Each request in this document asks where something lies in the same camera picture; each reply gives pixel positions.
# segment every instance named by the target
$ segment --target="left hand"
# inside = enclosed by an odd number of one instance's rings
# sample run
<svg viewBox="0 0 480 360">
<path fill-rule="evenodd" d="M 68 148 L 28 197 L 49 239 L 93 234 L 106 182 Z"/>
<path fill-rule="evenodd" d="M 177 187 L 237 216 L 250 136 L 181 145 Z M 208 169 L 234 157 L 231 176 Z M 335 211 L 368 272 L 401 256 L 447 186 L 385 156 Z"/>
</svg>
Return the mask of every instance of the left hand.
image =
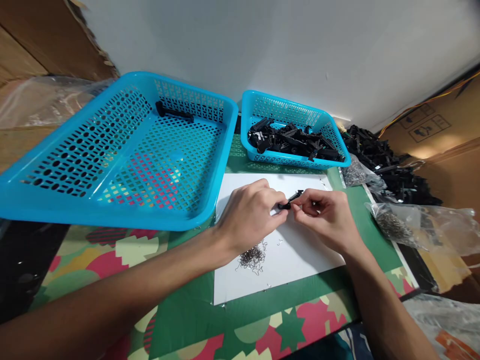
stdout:
<svg viewBox="0 0 480 360">
<path fill-rule="evenodd" d="M 288 210 L 275 215 L 270 215 L 270 211 L 276 204 L 288 202 L 285 194 L 272 189 L 264 178 L 235 189 L 214 227 L 229 253 L 229 260 L 253 248 L 283 224 Z"/>
</svg>

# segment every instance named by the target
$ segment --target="printed symbol on box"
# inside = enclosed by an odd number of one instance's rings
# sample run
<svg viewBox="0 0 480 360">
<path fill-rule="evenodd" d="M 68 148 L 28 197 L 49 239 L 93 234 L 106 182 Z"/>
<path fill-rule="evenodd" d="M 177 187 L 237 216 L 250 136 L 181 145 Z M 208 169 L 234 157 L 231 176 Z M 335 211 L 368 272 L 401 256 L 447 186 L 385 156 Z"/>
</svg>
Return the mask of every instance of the printed symbol on box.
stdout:
<svg viewBox="0 0 480 360">
<path fill-rule="evenodd" d="M 417 110 L 411 112 L 402 120 L 400 120 L 400 124 L 404 129 L 411 128 L 413 125 L 418 124 L 426 117 L 432 115 L 435 110 L 430 105 L 422 105 Z"/>
<path fill-rule="evenodd" d="M 418 125 L 416 128 L 410 130 L 408 133 L 417 143 L 432 137 L 435 134 L 451 127 L 447 120 L 440 115 L 435 115 L 431 119 Z"/>
</svg>

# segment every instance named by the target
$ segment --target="white sheet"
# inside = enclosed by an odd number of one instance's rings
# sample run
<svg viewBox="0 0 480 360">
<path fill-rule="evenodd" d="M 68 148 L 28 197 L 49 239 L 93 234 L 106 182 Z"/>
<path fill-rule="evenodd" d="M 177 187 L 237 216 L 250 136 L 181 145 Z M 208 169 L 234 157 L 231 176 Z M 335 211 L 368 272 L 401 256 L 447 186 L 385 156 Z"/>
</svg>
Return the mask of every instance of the white sheet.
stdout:
<svg viewBox="0 0 480 360">
<path fill-rule="evenodd" d="M 216 219 L 220 218 L 234 189 L 262 178 L 268 180 L 271 188 L 284 192 L 287 198 L 297 190 L 307 188 L 332 190 L 326 175 L 225 174 L 216 204 Z M 264 239 L 267 245 L 263 272 L 256 275 L 249 269 L 239 267 L 236 270 L 240 257 L 215 270 L 213 304 L 222 304 L 345 264 L 338 253 L 322 244 L 316 249 L 309 245 L 311 241 L 317 241 L 315 235 L 296 223 L 290 211 L 286 223 Z"/>
</svg>

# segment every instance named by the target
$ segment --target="bag of metal clips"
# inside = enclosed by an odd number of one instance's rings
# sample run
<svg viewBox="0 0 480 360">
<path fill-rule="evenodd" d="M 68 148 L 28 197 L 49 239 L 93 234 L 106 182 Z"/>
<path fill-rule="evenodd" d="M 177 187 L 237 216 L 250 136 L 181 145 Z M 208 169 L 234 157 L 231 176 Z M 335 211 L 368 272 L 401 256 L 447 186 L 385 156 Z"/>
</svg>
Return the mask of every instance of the bag of metal clips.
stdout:
<svg viewBox="0 0 480 360">
<path fill-rule="evenodd" d="M 480 227 L 473 209 L 394 203 L 366 203 L 383 235 L 430 252 L 480 253 Z"/>
</svg>

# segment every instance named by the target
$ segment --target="black plastic component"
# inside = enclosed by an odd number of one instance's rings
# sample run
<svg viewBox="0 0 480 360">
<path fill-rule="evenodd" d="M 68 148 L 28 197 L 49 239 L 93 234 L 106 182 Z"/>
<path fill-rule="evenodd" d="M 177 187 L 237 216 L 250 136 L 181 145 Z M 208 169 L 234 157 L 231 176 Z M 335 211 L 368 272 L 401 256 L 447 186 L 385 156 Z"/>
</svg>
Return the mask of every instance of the black plastic component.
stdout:
<svg viewBox="0 0 480 360">
<path fill-rule="evenodd" d="M 295 195 L 290 196 L 290 198 L 288 199 L 288 202 L 285 205 L 278 204 L 278 208 L 282 209 L 282 210 L 283 209 L 290 210 L 292 208 L 292 205 L 290 205 L 290 202 L 292 202 L 296 198 L 299 198 L 300 195 L 302 195 L 303 192 L 304 192 L 303 190 L 297 190 Z"/>
<path fill-rule="evenodd" d="M 358 157 L 358 160 L 379 175 L 386 183 L 387 189 L 380 195 L 399 200 L 402 204 L 436 205 L 442 200 L 430 194 L 427 181 L 414 174 L 413 167 L 400 167 L 402 162 L 410 158 L 409 154 L 396 156 L 390 149 L 389 142 L 380 141 L 377 136 L 366 129 L 352 125 L 348 132 L 342 134 L 348 151 Z"/>
<path fill-rule="evenodd" d="M 157 101 L 155 103 L 156 111 L 158 112 L 158 115 L 160 115 L 161 118 L 165 117 L 166 114 L 170 114 L 173 116 L 178 116 L 181 118 L 185 118 L 189 124 L 194 123 L 194 116 L 193 114 L 189 112 L 183 112 L 183 111 L 177 111 L 177 110 L 170 110 L 164 107 L 163 102 Z"/>
<path fill-rule="evenodd" d="M 248 132 L 248 140 L 259 154 L 270 150 L 307 157 L 311 162 L 315 162 L 315 159 L 345 161 L 330 140 L 321 133 L 309 133 L 311 126 L 307 125 L 303 131 L 289 123 L 281 129 L 275 129 L 271 127 L 273 122 L 274 119 L 264 117 Z"/>
</svg>

